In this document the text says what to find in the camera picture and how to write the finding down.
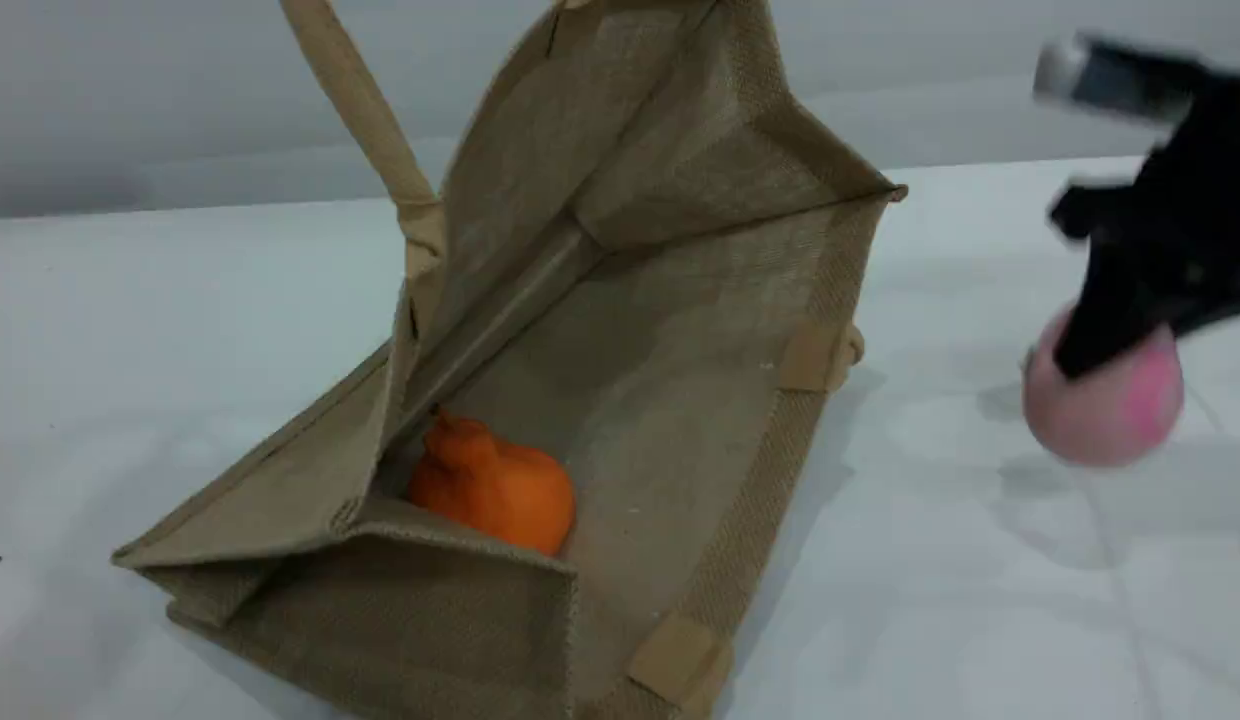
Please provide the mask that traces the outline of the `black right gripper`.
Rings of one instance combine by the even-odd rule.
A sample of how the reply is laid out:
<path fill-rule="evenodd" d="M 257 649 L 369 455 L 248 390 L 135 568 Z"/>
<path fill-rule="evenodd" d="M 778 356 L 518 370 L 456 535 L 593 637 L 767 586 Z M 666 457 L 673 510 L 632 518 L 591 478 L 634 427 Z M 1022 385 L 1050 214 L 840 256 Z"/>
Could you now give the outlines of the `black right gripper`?
<path fill-rule="evenodd" d="M 1052 222 L 1085 243 L 1083 288 L 1053 351 L 1068 380 L 1167 323 L 1176 338 L 1240 316 L 1240 69 L 1174 55 L 1052 55 L 1052 100 L 1171 126 L 1135 178 L 1073 183 Z"/>

